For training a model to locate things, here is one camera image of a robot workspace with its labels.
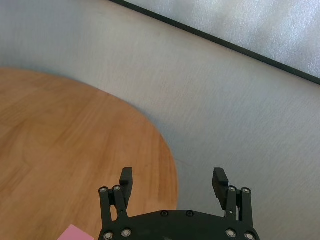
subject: wooden tabletop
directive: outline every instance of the wooden tabletop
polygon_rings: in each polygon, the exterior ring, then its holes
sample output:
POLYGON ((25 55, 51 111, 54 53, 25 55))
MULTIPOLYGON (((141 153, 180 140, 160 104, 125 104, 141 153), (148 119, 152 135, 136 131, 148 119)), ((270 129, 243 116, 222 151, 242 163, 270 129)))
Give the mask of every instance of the wooden tabletop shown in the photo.
POLYGON ((170 149, 136 109, 74 80, 0 68, 1 240, 56 240, 70 224, 97 239, 98 188, 119 184, 124 167, 129 216, 176 208, 170 149))

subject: pink paper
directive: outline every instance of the pink paper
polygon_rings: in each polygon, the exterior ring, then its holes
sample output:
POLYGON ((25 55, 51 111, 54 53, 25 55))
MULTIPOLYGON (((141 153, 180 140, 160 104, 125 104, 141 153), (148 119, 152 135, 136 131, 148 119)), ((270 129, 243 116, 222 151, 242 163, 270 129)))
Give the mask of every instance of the pink paper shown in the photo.
POLYGON ((94 240, 94 238, 76 226, 70 225, 58 240, 94 240))

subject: white wall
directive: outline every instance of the white wall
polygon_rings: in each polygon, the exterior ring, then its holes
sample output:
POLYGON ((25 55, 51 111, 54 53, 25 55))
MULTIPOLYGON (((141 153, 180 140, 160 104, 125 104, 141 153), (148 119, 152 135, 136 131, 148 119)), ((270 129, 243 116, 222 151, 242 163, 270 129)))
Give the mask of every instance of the white wall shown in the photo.
POLYGON ((0 66, 86 82, 162 132, 179 208, 222 215, 213 167, 253 190, 261 239, 320 236, 320 87, 106 0, 0 0, 0 66))

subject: black frame edge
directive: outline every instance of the black frame edge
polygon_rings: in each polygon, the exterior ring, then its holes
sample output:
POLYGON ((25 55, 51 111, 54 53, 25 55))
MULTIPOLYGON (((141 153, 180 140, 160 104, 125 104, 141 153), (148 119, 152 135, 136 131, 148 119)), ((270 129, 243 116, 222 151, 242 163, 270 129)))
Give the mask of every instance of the black frame edge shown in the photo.
POLYGON ((278 69, 286 71, 286 72, 288 72, 290 74, 296 75, 296 76, 298 76, 300 78, 306 79, 308 81, 311 81, 311 82, 313 82, 315 84, 320 85, 320 78, 318 78, 316 76, 310 75, 310 74, 308 74, 306 72, 300 71, 300 70, 295 69, 295 68, 293 68, 291 66, 285 65, 285 64, 280 63, 280 62, 275 61, 275 60, 272 60, 272 59, 270 59, 268 57, 265 57, 263 55, 255 53, 253 51, 247 50, 247 49, 245 49, 243 47, 240 47, 238 45, 235 45, 235 44, 233 44, 231 42, 228 42, 228 41, 225 41, 225 40, 223 40, 221 38, 212 36, 212 35, 210 35, 208 33, 205 33, 203 31, 200 31, 198 29, 195 29, 193 27, 190 27, 190 26, 185 25, 183 23, 180 23, 178 21, 172 20, 172 19, 170 19, 168 17, 165 17, 165 16, 162 16, 160 14, 157 14, 157 13, 155 13, 153 11, 149 11, 149 10, 147 10, 145 8, 142 8, 140 6, 134 5, 134 4, 132 4, 130 2, 127 2, 127 1, 124 1, 124 0, 108 0, 108 1, 116 3, 116 4, 119 4, 121 6, 124 6, 124 7, 128 8, 128 9, 134 10, 134 11, 136 11, 138 13, 144 14, 144 15, 146 15, 148 17, 151 17, 153 19, 159 20, 159 21, 164 22, 166 24, 169 24, 169 25, 171 25, 173 27, 176 27, 178 29, 184 30, 184 31, 186 31, 188 33, 194 34, 194 35, 196 35, 198 37, 204 38, 204 39, 209 40, 209 41, 211 41, 213 43, 219 44, 219 45, 221 45, 223 47, 226 47, 228 49, 234 50, 234 51, 236 51, 238 53, 241 53, 241 54, 246 55, 248 57, 251 57, 253 59, 259 60, 259 61, 261 61, 261 62, 263 62, 265 64, 271 65, 273 67, 276 67, 278 69))

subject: wood grain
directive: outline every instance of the wood grain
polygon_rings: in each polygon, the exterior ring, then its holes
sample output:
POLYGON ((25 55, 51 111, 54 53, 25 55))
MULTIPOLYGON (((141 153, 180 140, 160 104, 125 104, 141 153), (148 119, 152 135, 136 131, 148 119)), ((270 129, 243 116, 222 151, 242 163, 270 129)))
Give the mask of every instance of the wood grain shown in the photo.
POLYGON ((123 167, 130 216, 176 208, 170 149, 136 109, 74 80, 0 68, 0 239, 56 240, 70 224, 97 238, 98 188, 123 167))

